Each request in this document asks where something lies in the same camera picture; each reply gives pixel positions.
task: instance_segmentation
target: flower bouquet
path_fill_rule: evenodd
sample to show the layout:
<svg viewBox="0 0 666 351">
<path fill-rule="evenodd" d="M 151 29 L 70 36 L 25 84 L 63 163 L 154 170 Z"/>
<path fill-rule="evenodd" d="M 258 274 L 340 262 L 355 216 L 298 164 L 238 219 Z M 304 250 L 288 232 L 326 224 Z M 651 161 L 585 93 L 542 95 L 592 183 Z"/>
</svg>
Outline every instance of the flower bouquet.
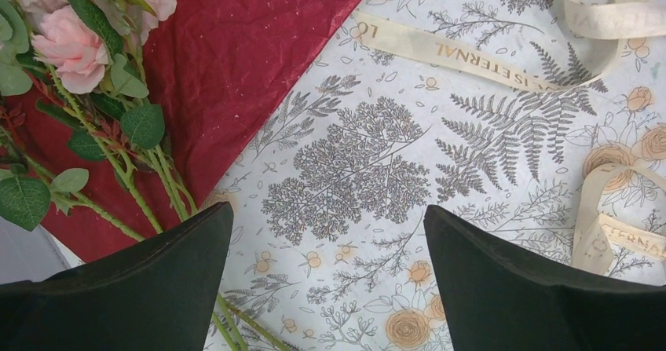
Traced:
<svg viewBox="0 0 666 351">
<path fill-rule="evenodd" d="M 0 0 L 0 216 L 31 231 L 51 203 L 65 214 L 86 207 L 137 242 L 144 239 L 82 193 L 87 169 L 52 171 L 48 161 L 40 161 L 22 130 L 26 106 L 70 128 L 66 147 L 78 157 L 108 162 L 155 233 L 163 227 L 141 193 L 140 173 L 159 177 L 181 221 L 199 211 L 170 155 L 163 110 L 149 100 L 143 65 L 148 33 L 176 5 L 176 0 Z M 10 101 L 33 89 L 41 94 L 34 103 Z M 221 295 L 217 302 L 225 324 L 216 315 L 213 321 L 232 349 L 247 349 L 239 320 L 277 349 L 289 349 Z"/>
</svg>

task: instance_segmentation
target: flower stem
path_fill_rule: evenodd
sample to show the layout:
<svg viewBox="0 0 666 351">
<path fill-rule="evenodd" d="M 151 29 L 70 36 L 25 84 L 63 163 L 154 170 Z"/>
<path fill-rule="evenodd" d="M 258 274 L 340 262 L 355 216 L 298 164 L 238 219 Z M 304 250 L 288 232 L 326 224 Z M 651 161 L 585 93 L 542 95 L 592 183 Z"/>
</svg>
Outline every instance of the flower stem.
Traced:
<svg viewBox="0 0 666 351">
<path fill-rule="evenodd" d="M 236 326 L 236 321 L 234 321 L 233 318 L 231 317 L 229 308 L 227 308 L 226 302 L 224 298 L 222 298 L 222 295 L 218 293 L 218 296 L 215 298 L 215 301 L 218 302 L 218 305 L 222 310 L 222 314 L 225 315 L 225 318 L 229 323 L 229 327 L 231 327 L 231 332 L 236 337 L 236 339 L 238 339 L 241 351 L 247 351 L 247 343 L 243 340 L 243 337 L 240 335 L 240 331 L 238 331 L 238 327 Z"/>
<path fill-rule="evenodd" d="M 215 327 L 222 334 L 222 337 L 225 338 L 225 341 L 229 345 L 229 348 L 234 350 L 234 351 L 237 351 L 238 348 L 236 347 L 236 343 L 233 341 L 233 339 L 231 339 L 231 335 L 229 335 L 229 332 L 225 328 L 225 325 L 222 323 L 222 321 L 220 321 L 220 319 L 218 318 L 218 315 L 215 314 L 214 312 L 213 312 L 213 323 L 215 324 Z"/>
<path fill-rule="evenodd" d="M 123 183 L 127 187 L 127 190 L 130 192 L 130 194 L 134 197 L 134 200 L 136 200 L 137 204 L 143 211 L 144 215 L 148 218 L 148 221 L 150 221 L 150 224 L 152 227 L 155 229 L 157 233 L 162 233 L 162 226 L 159 224 L 157 221 L 157 218 L 155 215 L 152 213 L 150 210 L 150 207 L 148 207 L 148 204 L 145 202 L 143 196 L 141 196 L 141 193 L 137 190 L 137 187 L 134 185 L 134 180 L 132 179 L 132 169 L 134 168 L 133 165 L 128 165 L 127 171 L 125 171 L 121 166 L 120 162 L 110 153 L 110 151 L 106 148 L 104 145 L 104 142 L 99 137 L 94 136 L 94 134 L 97 132 L 95 130 L 95 127 L 88 122 L 88 119 L 86 116 L 83 114 L 81 111 L 81 108 L 79 107 L 79 104 L 77 104 L 76 99 L 63 87 L 62 81 L 58 76 L 56 75 L 56 70 L 53 67 L 53 65 L 48 64 L 47 67 L 49 68 L 49 72 L 51 73 L 51 77 L 53 78 L 53 82 L 56 84 L 56 88 L 60 92 L 60 94 L 65 97 L 67 102 L 70 104 L 71 108 L 74 110 L 75 116 L 81 124 L 86 128 L 88 131 L 88 134 L 93 137 L 93 139 L 97 142 L 97 145 L 100 147 L 101 151 L 104 153 L 104 156 L 107 158 L 107 160 L 111 163 L 113 166 L 113 169 L 115 169 L 116 173 L 118 173 L 119 177 L 121 180 L 123 180 Z"/>
<path fill-rule="evenodd" d="M 279 351 L 291 351 L 289 347 L 287 347 L 284 343 L 281 342 L 278 338 L 276 338 L 274 335 L 270 334 L 265 328 L 263 328 L 260 324 L 257 324 L 257 321 L 252 320 L 252 317 L 248 316 L 247 314 L 243 313 L 240 309 L 232 305 L 230 302 L 226 301 L 225 298 L 222 297 L 221 294 L 218 294 L 218 302 L 224 302 L 226 307 L 229 308 L 231 313 L 237 315 L 243 322 L 246 324 L 252 326 L 253 329 L 255 329 L 259 334 L 261 334 L 264 338 L 266 338 L 271 344 Z"/>
<path fill-rule="evenodd" d="M 37 163 L 37 161 L 35 161 L 33 158 L 31 158 L 25 153 L 24 156 L 25 159 L 27 160 L 27 163 L 30 164 L 30 166 L 32 166 L 32 169 L 35 170 L 37 175 L 42 179 L 42 181 L 44 181 L 45 184 L 47 185 L 49 184 L 49 182 L 46 182 L 46 177 L 49 178 L 50 180 L 53 180 L 55 178 L 55 175 L 53 175 L 49 170 L 47 170 L 44 166 L 42 166 L 42 164 Z M 72 195 L 78 200 L 74 201 L 66 198 L 62 198 L 61 200 L 65 202 L 68 201 L 72 206 L 81 206 L 81 207 L 90 208 L 91 210 L 97 212 L 104 220 L 108 221 L 117 229 L 119 229 L 120 232 L 124 233 L 128 237 L 131 237 L 132 239 L 135 239 L 138 242 L 141 242 L 145 239 L 143 236 L 141 236 L 140 234 L 132 230 L 130 227 L 128 227 L 125 223 L 118 220 L 118 218 L 114 217 L 109 212 L 107 212 L 104 208 L 98 206 L 96 203 L 90 200 L 90 198 L 84 196 L 81 192 L 73 192 Z"/>
</svg>

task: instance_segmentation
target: eucalyptus leaf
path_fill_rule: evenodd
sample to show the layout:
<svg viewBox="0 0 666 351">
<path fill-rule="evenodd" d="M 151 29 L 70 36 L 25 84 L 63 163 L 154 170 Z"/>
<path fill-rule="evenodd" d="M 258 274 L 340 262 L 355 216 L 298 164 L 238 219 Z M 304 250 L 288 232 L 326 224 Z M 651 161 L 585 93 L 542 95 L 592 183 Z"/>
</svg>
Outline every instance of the eucalyptus leaf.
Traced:
<svg viewBox="0 0 666 351">
<path fill-rule="evenodd" d="M 49 188 L 37 178 L 15 176 L 0 181 L 0 216 L 32 231 L 51 204 Z"/>
<path fill-rule="evenodd" d="M 154 148 L 164 137 L 162 107 L 149 104 L 129 110 L 120 119 L 120 129 L 139 147 Z"/>
<path fill-rule="evenodd" d="M 148 87 L 136 76 L 132 75 L 127 70 L 127 58 L 122 54 L 117 54 L 113 57 L 113 65 L 111 66 L 111 81 L 113 86 L 120 93 L 135 97 L 146 98 L 148 96 Z"/>
<path fill-rule="evenodd" d="M 8 169 L 0 169 L 0 181 L 5 180 L 6 178 L 13 177 L 14 173 Z"/>
<path fill-rule="evenodd" d="M 12 35 L 14 35 L 12 26 L 9 24 L 9 21 L 0 14 L 0 41 L 9 41 L 12 39 Z"/>
<path fill-rule="evenodd" d="M 81 159 L 89 161 L 102 161 L 106 159 L 100 146 L 86 131 L 75 131 L 69 138 L 67 146 Z"/>
<path fill-rule="evenodd" d="M 120 120 L 120 117 L 125 114 L 125 107 L 123 106 L 123 103 L 116 99 L 110 98 L 103 93 L 91 93 L 90 99 L 98 109 L 113 119 Z"/>
<path fill-rule="evenodd" d="M 20 14 L 8 0 L 0 0 L 0 15 L 9 21 L 12 27 L 12 38 L 10 38 L 2 49 L 11 49 L 14 53 L 25 53 L 30 48 L 27 37 L 27 29 Z"/>
<path fill-rule="evenodd" d="M 35 106 L 39 111 L 50 115 L 51 118 L 57 120 L 65 126 L 69 126 L 75 130 L 82 128 L 81 122 L 76 117 L 67 114 L 63 108 L 57 105 L 48 104 L 46 102 L 37 100 L 37 104 Z"/>
<path fill-rule="evenodd" d="M 0 61 L 0 93 L 2 96 L 17 96 L 32 88 L 32 79 L 16 64 Z"/>
<path fill-rule="evenodd" d="M 53 181 L 51 181 L 52 192 L 80 192 L 90 178 L 90 173 L 87 169 L 71 168 L 58 174 Z"/>
<path fill-rule="evenodd" d="M 79 19 L 99 35 L 110 57 L 123 52 L 123 37 L 111 26 L 104 11 L 90 0 L 67 0 Z"/>
</svg>

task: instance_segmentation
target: leaf illustration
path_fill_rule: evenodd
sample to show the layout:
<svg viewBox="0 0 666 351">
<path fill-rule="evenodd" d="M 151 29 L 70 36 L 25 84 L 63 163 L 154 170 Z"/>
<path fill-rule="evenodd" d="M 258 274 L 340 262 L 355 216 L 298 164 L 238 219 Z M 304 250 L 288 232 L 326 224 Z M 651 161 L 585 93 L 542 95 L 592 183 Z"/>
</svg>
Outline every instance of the leaf illustration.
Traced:
<svg viewBox="0 0 666 351">
<path fill-rule="evenodd" d="M 298 245 L 311 229 L 317 239 L 337 240 L 348 221 L 360 221 L 361 210 L 396 223 L 425 205 L 428 170 L 404 161 L 397 152 L 424 132 L 404 105 L 380 97 L 338 110 L 340 125 L 331 125 L 326 139 L 301 148 L 294 157 L 299 178 L 269 186 L 262 211 L 270 215 L 276 236 Z M 302 123 L 301 129 L 311 122 Z"/>
</svg>

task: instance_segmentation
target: ribbon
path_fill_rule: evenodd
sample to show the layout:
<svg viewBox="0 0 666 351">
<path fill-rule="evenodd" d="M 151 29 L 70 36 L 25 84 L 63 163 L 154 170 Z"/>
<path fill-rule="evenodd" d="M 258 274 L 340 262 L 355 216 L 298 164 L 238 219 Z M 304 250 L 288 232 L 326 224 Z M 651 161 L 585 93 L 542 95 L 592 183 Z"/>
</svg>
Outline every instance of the ribbon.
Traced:
<svg viewBox="0 0 666 351">
<path fill-rule="evenodd" d="M 569 28 L 584 37 L 615 40 L 615 52 L 608 57 L 600 73 L 591 79 L 565 86 L 548 82 L 491 54 L 428 31 L 359 11 L 352 13 L 352 17 L 360 30 L 360 43 L 369 48 L 537 93 L 571 90 L 595 82 L 616 67 L 628 39 L 666 35 L 666 5 L 642 0 L 614 0 L 614 3 L 605 5 L 583 5 L 580 1 L 564 0 Z"/>
</svg>

